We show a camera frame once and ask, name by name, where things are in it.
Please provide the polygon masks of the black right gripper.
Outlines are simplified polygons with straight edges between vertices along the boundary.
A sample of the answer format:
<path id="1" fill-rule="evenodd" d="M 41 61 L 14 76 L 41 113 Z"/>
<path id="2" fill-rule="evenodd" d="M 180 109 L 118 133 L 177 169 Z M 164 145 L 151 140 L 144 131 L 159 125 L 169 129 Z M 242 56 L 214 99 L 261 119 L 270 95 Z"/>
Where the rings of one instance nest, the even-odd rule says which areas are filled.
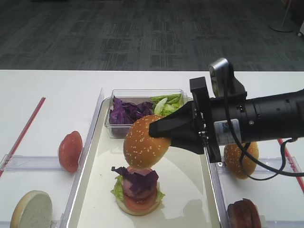
<path id="1" fill-rule="evenodd" d="M 245 108 L 247 93 L 239 84 L 238 94 L 222 94 L 215 98 L 209 97 L 204 77 L 190 80 L 190 91 L 193 101 L 188 101 L 172 114 L 152 122 L 149 135 L 154 138 L 172 138 L 171 146 L 185 149 L 195 154 L 204 154 L 204 147 L 208 151 L 210 163 L 221 161 L 219 146 L 234 144 L 235 139 L 241 142 L 241 118 L 235 116 L 237 107 Z M 202 118 L 202 139 L 197 137 L 195 114 Z"/>

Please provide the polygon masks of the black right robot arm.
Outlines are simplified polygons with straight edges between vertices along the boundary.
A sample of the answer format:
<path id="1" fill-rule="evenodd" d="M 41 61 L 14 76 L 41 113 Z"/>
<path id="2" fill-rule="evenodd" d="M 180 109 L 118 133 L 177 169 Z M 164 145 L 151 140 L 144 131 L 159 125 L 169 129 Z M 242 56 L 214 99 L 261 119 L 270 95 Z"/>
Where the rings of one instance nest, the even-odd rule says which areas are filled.
<path id="1" fill-rule="evenodd" d="M 304 135 L 303 90 L 247 99 L 236 82 L 233 94 L 211 98 L 204 77 L 190 80 L 193 99 L 174 113 L 150 124 L 149 135 L 171 140 L 173 147 L 208 154 L 221 161 L 220 146 Z"/>

